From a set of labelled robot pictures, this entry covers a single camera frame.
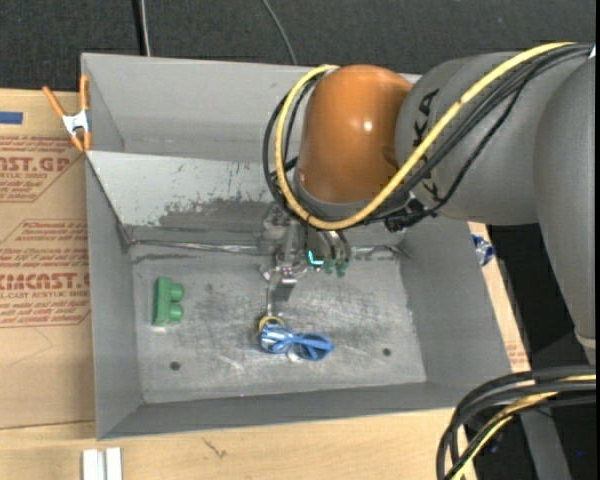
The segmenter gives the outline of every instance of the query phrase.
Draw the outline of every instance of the metal clamp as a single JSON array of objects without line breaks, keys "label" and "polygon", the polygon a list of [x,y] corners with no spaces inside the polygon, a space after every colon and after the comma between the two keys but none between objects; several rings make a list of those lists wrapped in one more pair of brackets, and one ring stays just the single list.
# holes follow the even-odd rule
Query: metal clamp
[{"label": "metal clamp", "polygon": [[[51,108],[56,115],[62,119],[65,128],[71,134],[71,142],[81,153],[86,149],[91,149],[91,127],[90,127],[90,116],[89,116],[89,77],[82,75],[80,77],[80,112],[70,116],[62,108],[58,98],[46,85],[42,88],[42,92],[49,100]],[[82,129],[84,134],[82,136],[83,143],[78,139],[77,130]]]}]

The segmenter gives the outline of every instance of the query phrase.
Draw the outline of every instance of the gray bin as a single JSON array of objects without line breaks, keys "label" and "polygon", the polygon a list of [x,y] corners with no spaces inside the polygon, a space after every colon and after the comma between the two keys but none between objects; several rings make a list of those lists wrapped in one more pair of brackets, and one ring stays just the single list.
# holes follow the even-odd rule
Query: gray bin
[{"label": "gray bin", "polygon": [[[82,69],[99,438],[452,407],[509,373],[467,224],[442,217],[352,231],[344,278],[300,281],[285,320],[335,342],[324,361],[256,346],[262,136],[308,68],[85,54]],[[185,289],[164,329],[158,276]]]}]

